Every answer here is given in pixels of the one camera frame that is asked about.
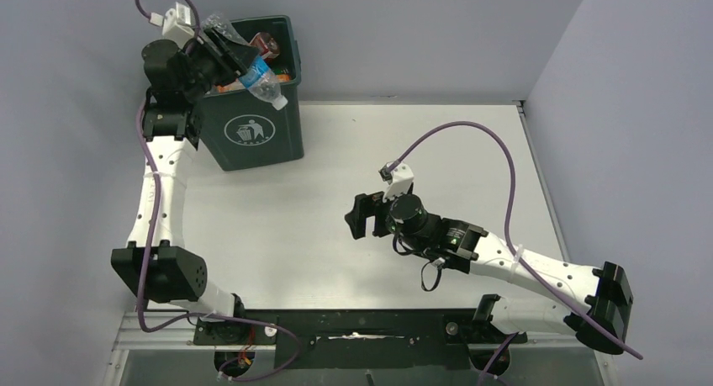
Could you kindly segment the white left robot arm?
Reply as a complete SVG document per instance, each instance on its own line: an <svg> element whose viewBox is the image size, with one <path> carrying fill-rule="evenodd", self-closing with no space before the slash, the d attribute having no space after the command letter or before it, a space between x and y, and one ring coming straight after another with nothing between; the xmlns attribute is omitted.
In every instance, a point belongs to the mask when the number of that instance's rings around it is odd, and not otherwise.
<svg viewBox="0 0 713 386"><path fill-rule="evenodd" d="M141 51L149 87L135 124L145 170L134 226L110 259L141 313L152 301L203 321L242 314L240 298L209 280L206 261L185 247L182 221L203 125L197 105L212 88L247 72L256 54L216 27L184 45L163 38Z"/></svg>

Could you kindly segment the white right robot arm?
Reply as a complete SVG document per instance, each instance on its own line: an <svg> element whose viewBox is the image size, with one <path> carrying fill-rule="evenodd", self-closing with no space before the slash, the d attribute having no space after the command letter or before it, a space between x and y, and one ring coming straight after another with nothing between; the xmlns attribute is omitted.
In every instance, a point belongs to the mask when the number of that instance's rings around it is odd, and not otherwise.
<svg viewBox="0 0 713 386"><path fill-rule="evenodd" d="M536 294L525 302L498 294L482 297L473 330L484 341L513 333L546 332L575 336L607 354L635 354L626 344L633 293L623 267L561 261L506 240L484 228L425 210L421 199L404 194L386 200L382 193L359 194L345 215L353 239L391 236L400 256L417 256L436 269L495 278Z"/></svg>

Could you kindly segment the clear bottle blue label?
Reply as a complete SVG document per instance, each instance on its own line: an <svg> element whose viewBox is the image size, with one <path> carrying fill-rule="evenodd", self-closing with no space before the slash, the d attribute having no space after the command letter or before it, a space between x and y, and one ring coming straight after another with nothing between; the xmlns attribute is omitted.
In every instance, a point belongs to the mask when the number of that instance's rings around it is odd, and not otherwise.
<svg viewBox="0 0 713 386"><path fill-rule="evenodd" d="M237 77L232 78L226 84L215 85L212 90L213 94L247 90L253 97L262 102L270 103L276 110L285 108L288 104L288 99L281 92L277 76L263 60L258 48L246 41L228 19L220 12L215 12L201 23L201 27L203 29L216 30L230 43L254 49L247 56L246 70L244 72L238 71Z"/></svg>

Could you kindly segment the brown tea bottle red label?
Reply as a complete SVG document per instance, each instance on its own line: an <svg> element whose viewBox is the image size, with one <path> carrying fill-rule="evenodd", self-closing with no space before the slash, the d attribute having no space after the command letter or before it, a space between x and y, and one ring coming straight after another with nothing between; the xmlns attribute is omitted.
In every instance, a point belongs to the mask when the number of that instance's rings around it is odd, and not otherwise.
<svg viewBox="0 0 713 386"><path fill-rule="evenodd" d="M268 32L256 33L251 39L250 45L259 50L259 55L265 62L271 62L281 55L280 45Z"/></svg>

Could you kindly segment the orange juice bottle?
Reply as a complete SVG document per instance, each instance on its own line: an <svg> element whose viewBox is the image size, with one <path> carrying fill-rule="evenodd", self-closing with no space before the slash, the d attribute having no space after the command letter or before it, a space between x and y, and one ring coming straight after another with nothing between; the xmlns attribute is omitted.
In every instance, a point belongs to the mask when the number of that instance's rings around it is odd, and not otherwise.
<svg viewBox="0 0 713 386"><path fill-rule="evenodd" d="M292 76L290 75L290 73L288 71L284 72L284 73L275 72L275 78L280 82L291 82L293 80ZM224 86L220 86L220 85L216 86L216 90L218 93L227 93L227 92L240 91L240 90L245 90L245 89L246 89L245 85L239 79L236 79L233 82L231 82L230 84L227 84Z"/></svg>

